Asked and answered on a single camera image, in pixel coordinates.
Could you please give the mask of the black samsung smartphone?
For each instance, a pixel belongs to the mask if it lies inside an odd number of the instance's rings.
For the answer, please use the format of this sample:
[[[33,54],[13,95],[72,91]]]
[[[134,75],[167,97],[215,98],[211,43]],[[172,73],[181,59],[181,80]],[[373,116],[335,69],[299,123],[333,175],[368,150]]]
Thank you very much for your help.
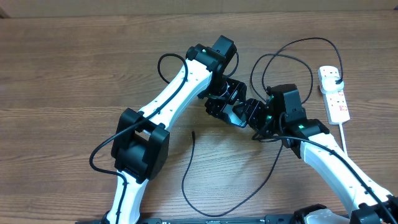
[[[223,112],[227,115],[227,120],[226,122],[228,124],[240,127],[240,128],[245,128],[247,125],[246,121],[241,120],[234,112],[233,112],[233,106],[232,105],[226,105],[224,108]]]

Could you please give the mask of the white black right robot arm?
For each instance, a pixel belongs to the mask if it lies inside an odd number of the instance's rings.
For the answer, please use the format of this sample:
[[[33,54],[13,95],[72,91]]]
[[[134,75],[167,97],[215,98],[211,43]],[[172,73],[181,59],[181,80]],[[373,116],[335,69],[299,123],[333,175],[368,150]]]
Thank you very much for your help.
[[[291,223],[397,223],[397,197],[369,178],[322,122],[307,118],[296,85],[270,87],[267,103],[248,99],[241,115],[255,130],[254,140],[279,140],[311,166],[348,214],[316,204],[296,210]]]

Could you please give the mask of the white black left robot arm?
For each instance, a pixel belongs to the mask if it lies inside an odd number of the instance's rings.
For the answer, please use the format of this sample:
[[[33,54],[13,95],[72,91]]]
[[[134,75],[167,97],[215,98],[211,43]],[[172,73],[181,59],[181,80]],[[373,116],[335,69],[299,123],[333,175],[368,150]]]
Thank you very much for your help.
[[[165,89],[139,111],[126,109],[110,140],[118,178],[111,210],[102,223],[137,223],[148,181],[163,168],[169,151],[170,130],[195,98],[205,98],[206,112],[228,124],[245,127],[235,106],[246,99],[245,84],[225,75],[232,58],[237,58],[234,42],[220,36],[212,47],[191,46],[183,65]]]

